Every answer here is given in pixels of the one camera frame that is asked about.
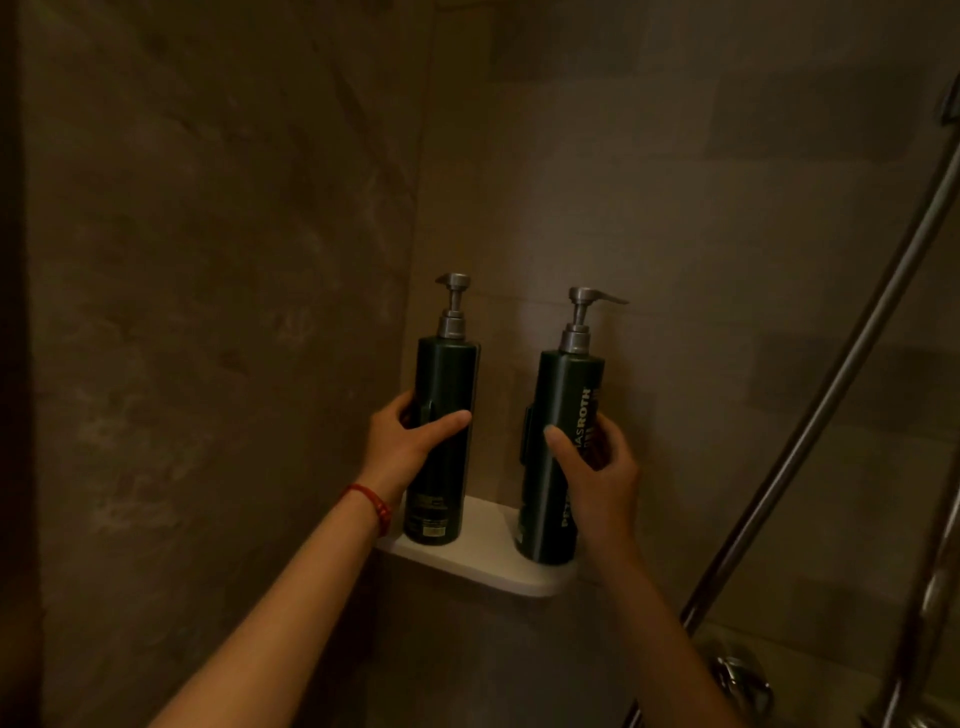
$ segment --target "bracelet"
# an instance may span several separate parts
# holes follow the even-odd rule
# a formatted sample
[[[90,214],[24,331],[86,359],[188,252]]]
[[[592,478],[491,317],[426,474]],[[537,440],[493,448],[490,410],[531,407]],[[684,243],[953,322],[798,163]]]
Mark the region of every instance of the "bracelet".
[[[376,516],[380,520],[380,536],[386,536],[390,533],[390,521],[394,517],[393,509],[383,502],[383,498],[374,493],[366,485],[360,485],[360,483],[351,483],[344,489],[344,492],[340,494],[340,498],[343,498],[350,491],[357,491],[362,493],[367,499],[373,504],[373,508],[376,509]]]

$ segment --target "bottle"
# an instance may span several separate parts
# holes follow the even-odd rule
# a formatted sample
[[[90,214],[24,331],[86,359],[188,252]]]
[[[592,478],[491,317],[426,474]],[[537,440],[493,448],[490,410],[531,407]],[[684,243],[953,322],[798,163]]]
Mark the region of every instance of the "bottle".
[[[547,425],[559,427],[580,454],[587,452],[596,423],[604,360],[590,355],[590,329],[584,324],[594,301],[626,303],[593,288],[571,288],[573,323],[556,351],[540,355],[534,403],[527,407],[520,444],[524,466],[523,499],[516,547],[539,564],[566,564],[577,546],[566,478],[543,439]]]
[[[461,409],[473,411],[476,399],[480,346],[466,340],[466,322],[460,310],[468,276],[440,276],[450,292],[449,307],[440,317],[436,336],[420,339],[417,380],[410,425],[417,427]],[[407,490],[403,531],[418,544],[442,546],[460,535],[464,513],[471,426],[440,443]]]

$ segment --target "corner shelf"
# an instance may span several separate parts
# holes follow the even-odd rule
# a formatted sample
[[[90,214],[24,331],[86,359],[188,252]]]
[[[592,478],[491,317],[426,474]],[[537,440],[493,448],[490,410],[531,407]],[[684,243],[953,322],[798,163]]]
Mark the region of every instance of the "corner shelf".
[[[376,547],[434,569],[522,596],[553,596],[577,575],[575,561],[558,567],[535,564],[516,550],[517,510],[467,496],[460,537],[446,546],[424,546],[403,534],[403,509],[394,513],[391,532]]]

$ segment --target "shower bar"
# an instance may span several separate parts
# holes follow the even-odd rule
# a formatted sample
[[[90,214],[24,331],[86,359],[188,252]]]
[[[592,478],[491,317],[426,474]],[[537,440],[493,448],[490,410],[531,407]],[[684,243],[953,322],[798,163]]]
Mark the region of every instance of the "shower bar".
[[[924,686],[960,582],[960,446],[937,509],[926,554],[907,603],[890,673],[873,708],[870,728],[901,728],[921,709]]]
[[[956,124],[960,116],[960,75],[953,82],[941,111],[941,123]],[[870,301],[844,344],[843,350],[820,387],[816,399],[804,413],[787,440],[773,469],[761,483],[747,509],[720,547],[701,577],[680,620],[688,634],[703,622],[733,570],[770,518],[778,501],[793,482],[806,457],[827,428],[833,413],[856,378],[876,340],[883,332],[907,285],[924,259],[960,188],[960,131],[951,137],[936,176],[924,195],[902,243],[887,266]],[[639,706],[634,702],[623,728],[643,724]]]

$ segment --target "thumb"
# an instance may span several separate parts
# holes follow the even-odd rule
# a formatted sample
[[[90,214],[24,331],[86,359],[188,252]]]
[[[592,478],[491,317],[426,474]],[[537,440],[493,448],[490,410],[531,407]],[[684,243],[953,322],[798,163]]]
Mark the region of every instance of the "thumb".
[[[587,473],[593,473],[593,469],[580,456],[580,452],[573,447],[570,438],[559,427],[548,425],[543,431],[543,439],[560,463],[568,482],[578,480]]]
[[[461,409],[441,417],[436,422],[417,427],[413,431],[417,433],[420,445],[431,450],[469,425],[472,419],[473,415],[469,410]]]

